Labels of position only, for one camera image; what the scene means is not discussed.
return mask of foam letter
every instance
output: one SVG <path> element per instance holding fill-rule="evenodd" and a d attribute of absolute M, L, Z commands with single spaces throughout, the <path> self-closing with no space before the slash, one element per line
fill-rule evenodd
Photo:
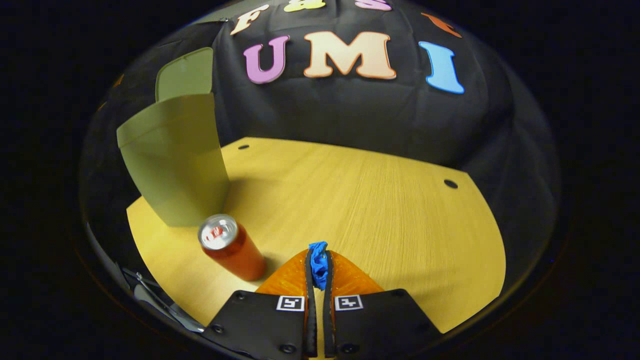
<path fill-rule="evenodd" d="M 289 41 L 289 36 L 277 37 L 269 41 L 269 45 L 273 47 L 273 66 L 269 70 L 260 69 L 260 50 L 262 44 L 251 46 L 244 51 L 246 58 L 246 74 L 249 80 L 256 84 L 270 83 L 282 75 L 284 71 L 284 47 Z"/>
<path fill-rule="evenodd" d="M 298 10 L 302 9 L 321 8 L 324 5 L 326 4 L 323 3 L 322 0 L 291 0 L 289 1 L 289 5 L 284 7 L 284 11 L 288 13 L 297 12 Z"/>
<path fill-rule="evenodd" d="M 263 12 L 268 8 L 269 8 L 269 4 L 264 4 L 259 8 L 251 10 L 250 12 L 244 15 L 240 15 L 238 17 L 238 23 L 236 24 L 236 28 L 233 29 L 233 31 L 231 31 L 230 35 L 237 34 L 240 31 L 248 28 L 251 25 L 249 24 L 249 21 L 255 21 L 255 19 L 258 19 L 258 16 L 260 16 L 260 12 Z"/>
<path fill-rule="evenodd" d="M 426 13 L 421 13 L 424 16 L 428 17 L 429 19 L 431 19 L 431 22 L 435 25 L 438 26 L 440 29 L 443 29 L 444 31 L 450 33 L 451 35 L 455 36 L 455 37 L 459 37 L 461 38 L 462 35 L 458 34 L 457 32 L 453 31 L 453 26 L 447 24 L 446 22 L 438 19 L 437 17 L 433 16 L 433 15 L 429 15 Z"/>
<path fill-rule="evenodd" d="M 359 75 L 395 79 L 396 72 L 391 69 L 387 55 L 387 41 L 390 39 L 387 34 L 364 31 L 347 45 L 331 31 L 306 34 L 305 40 L 311 42 L 311 62 L 304 71 L 305 76 L 323 78 L 331 75 L 333 69 L 326 64 L 327 56 L 331 57 L 342 75 L 349 74 L 358 57 L 362 57 L 362 64 L 356 69 Z"/>
<path fill-rule="evenodd" d="M 363 9 L 382 10 L 387 12 L 391 6 L 385 0 L 356 0 L 356 6 Z"/>
<path fill-rule="evenodd" d="M 453 51 L 426 41 L 421 41 L 418 45 L 427 51 L 431 62 L 431 75 L 427 76 L 427 83 L 454 94 L 463 94 L 465 88 L 458 82 L 456 69 L 453 67 Z"/>

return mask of wooden table surface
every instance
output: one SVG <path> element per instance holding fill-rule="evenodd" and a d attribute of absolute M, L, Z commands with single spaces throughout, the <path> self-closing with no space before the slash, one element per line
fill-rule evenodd
<path fill-rule="evenodd" d="M 476 314 L 502 289 L 500 231 L 467 173 L 377 152 L 266 138 L 243 138 L 222 154 L 230 179 L 225 213 L 246 227 L 267 257 L 264 278 L 309 243 L 327 241 L 328 249 L 386 290 L 406 289 L 440 332 Z M 245 282 L 228 273 L 202 252 L 197 227 L 166 226 L 144 198 L 127 214 L 151 274 L 204 325 L 233 291 L 254 291 L 264 280 Z M 316 290 L 320 353 L 322 294 Z"/>

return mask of olive green plastic cup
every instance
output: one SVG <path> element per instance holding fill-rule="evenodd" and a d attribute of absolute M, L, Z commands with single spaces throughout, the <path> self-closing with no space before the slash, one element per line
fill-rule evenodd
<path fill-rule="evenodd" d="M 129 174 L 165 224 L 198 226 L 223 212 L 229 180 L 212 93 L 157 102 L 117 136 Z"/>
<path fill-rule="evenodd" d="M 203 47 L 163 66 L 156 77 L 156 101 L 211 92 L 213 49 Z"/>

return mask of red can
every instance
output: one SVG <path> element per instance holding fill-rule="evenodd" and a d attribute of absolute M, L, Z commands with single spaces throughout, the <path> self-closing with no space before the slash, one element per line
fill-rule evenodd
<path fill-rule="evenodd" d="M 260 279 L 266 262 L 244 227 L 226 214 L 209 217 L 198 230 L 202 250 L 245 281 Z"/>

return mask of can lid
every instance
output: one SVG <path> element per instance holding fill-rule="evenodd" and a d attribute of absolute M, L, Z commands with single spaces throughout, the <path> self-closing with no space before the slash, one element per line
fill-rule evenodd
<path fill-rule="evenodd" d="M 238 225 L 234 218 L 226 214 L 217 214 L 207 218 L 198 230 L 198 239 L 202 247 L 220 250 L 234 241 L 238 234 Z"/>

